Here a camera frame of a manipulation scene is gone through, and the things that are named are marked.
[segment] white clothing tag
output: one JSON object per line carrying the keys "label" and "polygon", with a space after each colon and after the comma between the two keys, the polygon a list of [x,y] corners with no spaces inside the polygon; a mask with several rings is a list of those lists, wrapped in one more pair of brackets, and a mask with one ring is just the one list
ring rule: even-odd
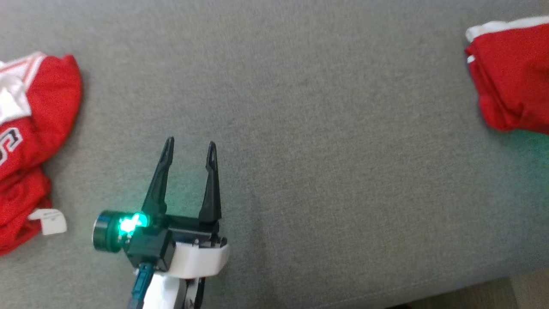
{"label": "white clothing tag", "polygon": [[58,234],[67,231],[65,216],[57,209],[36,209],[33,213],[29,214],[28,219],[40,219],[43,235]]}

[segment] gray couch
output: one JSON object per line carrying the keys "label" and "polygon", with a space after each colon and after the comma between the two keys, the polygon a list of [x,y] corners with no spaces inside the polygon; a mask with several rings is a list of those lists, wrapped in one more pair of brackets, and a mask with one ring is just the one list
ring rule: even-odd
{"label": "gray couch", "polygon": [[377,308],[546,266],[547,136],[484,124],[467,27],[546,0],[4,1],[0,56],[79,62],[76,126],[46,166],[69,231],[0,258],[1,309],[125,308],[106,208],[196,215],[217,143],[232,244],[205,309]]}

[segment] red fabric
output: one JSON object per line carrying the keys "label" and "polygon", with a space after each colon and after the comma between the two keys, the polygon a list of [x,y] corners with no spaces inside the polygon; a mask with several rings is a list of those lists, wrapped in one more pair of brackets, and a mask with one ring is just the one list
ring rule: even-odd
{"label": "red fabric", "polygon": [[[31,78],[29,70],[23,80]],[[25,91],[31,115],[0,125],[0,256],[41,230],[39,220],[27,220],[35,208],[52,207],[47,198],[51,184],[40,164],[69,136],[81,87],[73,56],[45,57]]]}
{"label": "red fabric", "polygon": [[52,208],[46,198],[51,188],[40,167],[20,170],[0,180],[0,256],[40,231],[40,221],[29,221],[27,217],[35,208]]}
{"label": "red fabric", "polygon": [[69,136],[82,96],[80,73],[74,57],[46,57],[26,95],[32,115],[0,126],[0,133],[15,127],[23,137],[23,142],[1,165],[0,179],[16,170],[43,163]]}
{"label": "red fabric", "polygon": [[466,53],[489,126],[549,134],[549,24],[480,35]]}

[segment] folded red shirt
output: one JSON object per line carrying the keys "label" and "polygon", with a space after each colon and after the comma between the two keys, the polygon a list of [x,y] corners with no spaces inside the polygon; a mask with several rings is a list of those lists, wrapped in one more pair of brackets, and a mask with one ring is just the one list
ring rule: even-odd
{"label": "folded red shirt", "polygon": [[467,62],[486,123],[549,134],[549,16],[467,30]]}
{"label": "folded red shirt", "polygon": [[40,229],[27,218],[51,208],[40,164],[69,136],[80,106],[80,72],[73,56],[43,53],[0,62],[0,256]]}

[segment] green led light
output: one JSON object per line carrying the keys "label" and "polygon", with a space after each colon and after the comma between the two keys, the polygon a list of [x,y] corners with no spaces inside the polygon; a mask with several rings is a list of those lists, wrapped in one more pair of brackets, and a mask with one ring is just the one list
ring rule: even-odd
{"label": "green led light", "polygon": [[136,227],[146,227],[149,224],[149,218],[142,213],[135,213],[131,218],[124,218],[120,221],[120,235],[133,234]]}

